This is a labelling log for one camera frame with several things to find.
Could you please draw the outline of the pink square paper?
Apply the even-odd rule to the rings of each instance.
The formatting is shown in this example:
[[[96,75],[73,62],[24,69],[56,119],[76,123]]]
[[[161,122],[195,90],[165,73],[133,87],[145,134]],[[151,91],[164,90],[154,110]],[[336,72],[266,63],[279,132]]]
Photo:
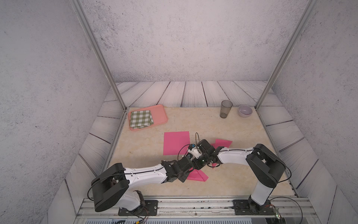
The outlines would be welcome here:
[[[214,148],[230,147],[231,144],[232,144],[232,141],[216,139],[215,143],[213,143],[212,146]],[[218,164],[218,163],[212,163],[212,165],[210,167],[214,169],[214,168],[219,167],[219,166],[220,166],[220,164]]]

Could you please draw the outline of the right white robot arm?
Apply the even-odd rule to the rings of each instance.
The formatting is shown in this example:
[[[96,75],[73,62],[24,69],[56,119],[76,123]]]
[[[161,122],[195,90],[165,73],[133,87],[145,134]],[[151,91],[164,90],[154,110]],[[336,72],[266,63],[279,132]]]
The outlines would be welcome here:
[[[257,206],[266,204],[286,170],[284,162],[263,144],[237,149],[214,147],[206,140],[202,140],[197,145],[189,145],[186,155],[191,159],[195,170],[200,170],[211,163],[249,166],[258,180],[249,197],[249,203]]]

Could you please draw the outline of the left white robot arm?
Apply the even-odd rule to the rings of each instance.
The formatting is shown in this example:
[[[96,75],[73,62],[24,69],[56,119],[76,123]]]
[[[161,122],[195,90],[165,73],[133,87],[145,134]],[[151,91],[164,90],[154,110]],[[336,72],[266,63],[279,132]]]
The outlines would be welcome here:
[[[184,182],[193,170],[194,165],[188,157],[139,169],[125,168],[122,163],[116,163],[91,182],[95,211],[103,212],[114,206],[128,211],[141,209],[145,200],[136,187],[175,180]]]

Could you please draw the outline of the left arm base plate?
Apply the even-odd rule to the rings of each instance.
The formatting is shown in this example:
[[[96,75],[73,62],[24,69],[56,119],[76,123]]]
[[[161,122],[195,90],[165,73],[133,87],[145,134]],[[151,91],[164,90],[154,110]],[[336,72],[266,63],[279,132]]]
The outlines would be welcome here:
[[[128,211],[125,208],[120,208],[118,211],[119,216],[157,216],[158,200],[145,200],[145,205],[140,205],[133,211]]]

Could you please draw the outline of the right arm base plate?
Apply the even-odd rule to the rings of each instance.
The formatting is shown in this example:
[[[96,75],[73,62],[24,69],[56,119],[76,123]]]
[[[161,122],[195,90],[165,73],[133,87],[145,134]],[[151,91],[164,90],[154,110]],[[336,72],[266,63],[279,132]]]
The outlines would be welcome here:
[[[276,210],[270,201],[264,205],[259,205],[252,200],[233,200],[233,210],[237,216],[275,216]]]

